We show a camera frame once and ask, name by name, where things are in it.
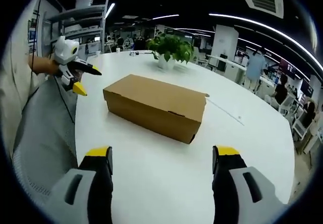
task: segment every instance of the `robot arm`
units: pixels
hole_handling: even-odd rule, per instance
[[[94,75],[101,75],[101,73],[95,66],[77,57],[79,46],[80,44],[76,41],[65,39],[64,36],[59,37],[54,59],[59,64],[59,76],[62,78],[65,90],[73,90],[77,94],[86,96],[87,93],[76,76],[77,71]]]

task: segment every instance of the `cardboard box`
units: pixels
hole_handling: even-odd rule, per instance
[[[103,90],[109,111],[146,129],[191,143],[206,104],[205,94],[136,75]]]

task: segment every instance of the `air conditioner vent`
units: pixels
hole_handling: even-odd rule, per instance
[[[250,8],[284,18],[283,0],[246,0]]]

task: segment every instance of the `ceiling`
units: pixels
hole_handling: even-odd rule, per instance
[[[67,10],[75,6],[75,0],[58,1]],[[93,1],[93,4],[104,3],[105,0]],[[116,3],[116,6],[106,19],[106,27],[113,26],[116,22],[123,22],[123,27],[140,22],[141,25],[163,24],[173,28],[195,28],[209,31],[213,31],[213,26],[215,27],[216,24],[242,26],[251,30],[235,27],[240,38],[265,46],[290,61],[308,76],[316,71],[323,78],[323,72],[315,61],[281,35],[249,22],[208,15],[209,13],[233,15],[266,24],[294,38],[319,62],[323,62],[319,44],[321,28],[315,26],[323,25],[323,19],[320,19],[322,17],[319,9],[315,10],[316,0],[284,0],[283,19],[251,9],[246,0],[109,0],[110,3]],[[143,18],[152,19],[173,14],[179,14],[179,16],[150,21],[143,20]],[[138,18],[123,19],[124,15],[138,16]],[[255,47],[241,40],[238,45]],[[287,47],[297,52],[302,58]]]

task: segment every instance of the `white flower pot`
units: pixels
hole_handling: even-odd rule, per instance
[[[165,70],[172,70],[175,65],[175,60],[173,59],[173,56],[171,55],[171,58],[166,62],[164,54],[159,56],[158,59],[158,67]]]

